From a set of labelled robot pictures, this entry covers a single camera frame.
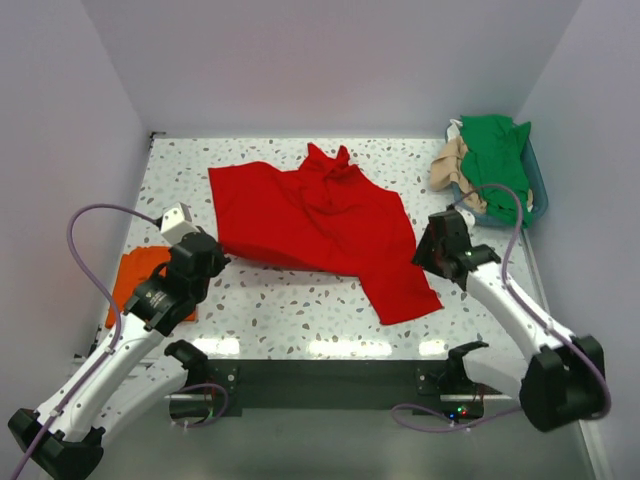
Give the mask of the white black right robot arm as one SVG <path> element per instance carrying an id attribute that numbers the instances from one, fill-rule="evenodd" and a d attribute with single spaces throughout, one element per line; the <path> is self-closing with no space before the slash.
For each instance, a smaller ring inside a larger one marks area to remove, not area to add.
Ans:
<path id="1" fill-rule="evenodd" d="M 481 303 L 522 355 L 504 360 L 484 341 L 460 345 L 449 351 L 439 385 L 459 393 L 477 384 L 497 390 L 516 399 L 541 432 L 609 413 L 602 345 L 554 320 L 508 273 L 506 257 L 485 244 L 473 245 L 454 207 L 430 216 L 413 262 Z"/>

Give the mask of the red t shirt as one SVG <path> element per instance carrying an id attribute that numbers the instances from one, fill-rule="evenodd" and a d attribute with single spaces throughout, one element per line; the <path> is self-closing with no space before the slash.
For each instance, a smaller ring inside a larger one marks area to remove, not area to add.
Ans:
<path id="1" fill-rule="evenodd" d="M 398 193 L 370 181 L 346 147 L 314 144 L 295 170 L 265 162 L 214 167 L 209 183 L 226 252 L 272 266 L 359 279 L 383 325 L 441 309 L 413 264 L 416 237 Z"/>

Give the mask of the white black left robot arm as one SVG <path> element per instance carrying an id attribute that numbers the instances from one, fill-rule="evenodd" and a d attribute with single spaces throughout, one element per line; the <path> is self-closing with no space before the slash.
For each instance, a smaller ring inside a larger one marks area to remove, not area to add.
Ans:
<path id="1" fill-rule="evenodd" d="M 195 230 L 169 249 L 168 261 L 132 292 L 119 325 L 49 400 L 20 409 L 8 427 L 26 460 L 53 479 L 86 479 L 106 443 L 154 400 L 212 389 L 207 355 L 186 340 L 133 381 L 131 371 L 203 302 L 229 260 L 209 234 Z"/>

